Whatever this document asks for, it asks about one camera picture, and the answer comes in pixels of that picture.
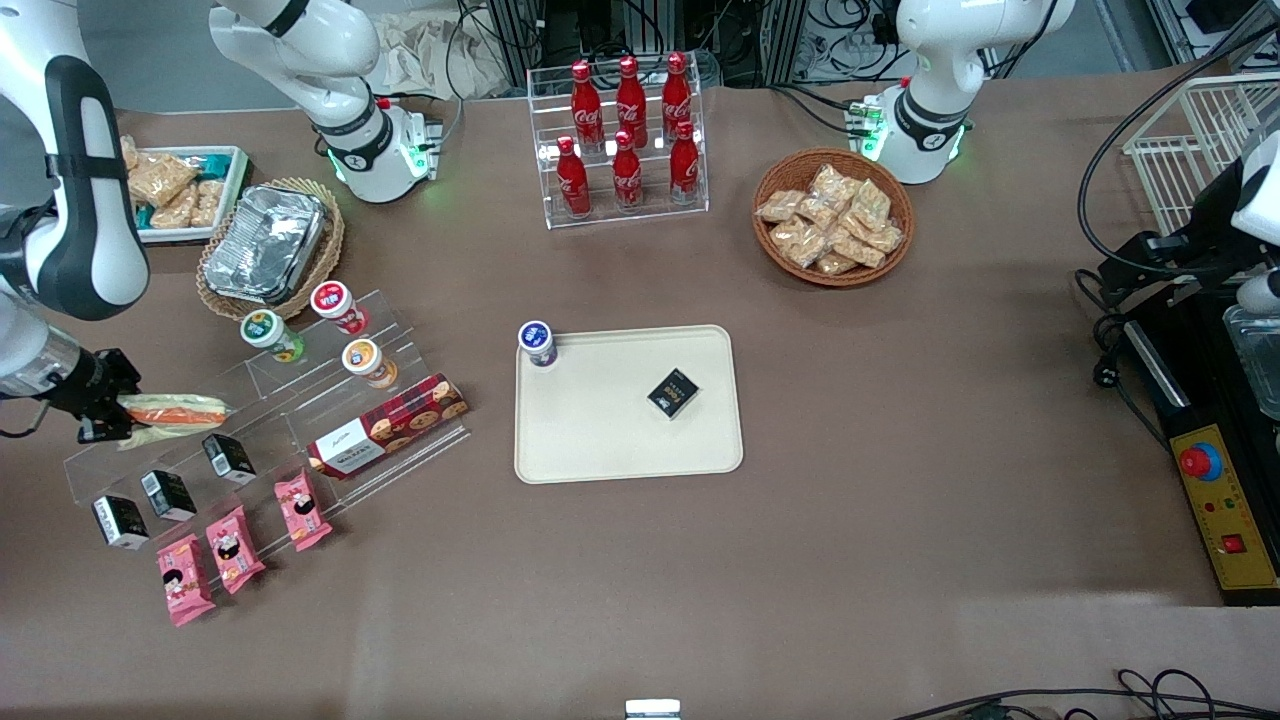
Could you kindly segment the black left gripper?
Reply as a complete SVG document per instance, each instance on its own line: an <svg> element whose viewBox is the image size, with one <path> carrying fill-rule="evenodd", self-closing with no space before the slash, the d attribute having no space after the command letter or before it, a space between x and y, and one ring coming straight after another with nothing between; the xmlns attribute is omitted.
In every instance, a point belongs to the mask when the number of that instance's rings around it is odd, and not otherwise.
<svg viewBox="0 0 1280 720"><path fill-rule="evenodd" d="M1231 224L1242 196L1243 167L1229 165L1196 197L1184 234L1138 232L1098 266L1102 281L1120 281L1121 306L1139 306L1161 297L1179 302L1211 291L1262 263L1261 242ZM1190 274L1170 275L1192 265Z"/></svg>

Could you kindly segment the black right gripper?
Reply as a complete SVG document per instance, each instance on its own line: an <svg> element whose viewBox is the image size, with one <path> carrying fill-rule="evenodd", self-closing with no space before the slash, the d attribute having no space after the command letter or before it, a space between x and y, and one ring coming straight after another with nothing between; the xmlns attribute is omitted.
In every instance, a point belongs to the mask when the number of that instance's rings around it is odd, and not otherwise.
<svg viewBox="0 0 1280 720"><path fill-rule="evenodd" d="M113 420L113 398L140 393L141 374L119 348L79 351L69 375L50 373L52 387L42 400L79 421L78 443L129 439L132 420Z"/></svg>

